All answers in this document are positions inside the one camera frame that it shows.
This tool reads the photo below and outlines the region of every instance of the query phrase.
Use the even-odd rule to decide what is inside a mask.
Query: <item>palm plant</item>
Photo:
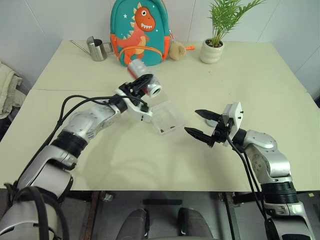
[[[221,39],[229,33],[237,24],[239,19],[251,8],[262,4],[266,0],[254,0],[248,5],[240,4],[241,0],[214,0],[210,4],[209,17],[212,20],[212,39],[207,42],[209,46],[221,47]]]

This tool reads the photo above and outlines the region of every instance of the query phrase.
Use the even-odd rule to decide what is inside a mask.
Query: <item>potted plant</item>
[[[239,19],[251,8],[266,0],[254,0],[248,5],[240,4],[241,0],[214,0],[210,4],[210,19],[212,20],[212,38],[206,39],[201,47],[200,59],[206,64],[219,61],[224,50],[222,38],[238,23]]]

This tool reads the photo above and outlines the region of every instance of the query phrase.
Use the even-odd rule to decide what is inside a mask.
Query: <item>table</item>
[[[206,134],[212,128],[194,110],[222,113],[226,104],[240,101],[241,128],[265,132],[277,140],[291,163],[298,191],[319,190],[320,112],[274,46],[227,42],[221,60],[208,65],[198,58],[201,43],[194,44],[196,50],[183,59],[150,67],[163,92],[144,99],[151,105],[171,100],[184,115],[186,126]],[[53,129],[64,98],[110,96],[130,81],[115,55],[94,62],[63,41],[0,143],[0,182],[17,179]],[[242,162],[230,147],[209,148],[183,128],[159,135],[151,123],[137,122],[127,112],[90,142],[71,174],[73,190],[250,190]]]

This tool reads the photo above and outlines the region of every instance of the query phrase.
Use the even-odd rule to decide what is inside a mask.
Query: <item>cartoon dinosaur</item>
[[[152,31],[155,26],[155,19],[151,16],[148,8],[145,6],[141,6],[139,2],[137,5],[137,9],[133,8],[134,16],[132,19],[134,22],[130,22],[131,27],[133,27],[133,31],[129,31],[130,34],[127,35],[127,38],[124,36],[123,39],[117,37],[116,43],[122,48],[132,47],[132,46],[141,46],[145,47],[147,41],[149,41],[149,37],[145,34],[145,32]],[[128,65],[131,62],[131,57],[136,55],[137,59],[141,59],[144,56],[144,49],[141,48],[133,48],[127,49],[124,51],[124,63]]]

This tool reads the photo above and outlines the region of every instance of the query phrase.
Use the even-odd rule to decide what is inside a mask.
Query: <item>clear plastic box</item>
[[[170,100],[153,106],[151,111],[151,121],[160,135],[169,133],[186,124],[184,116]]]

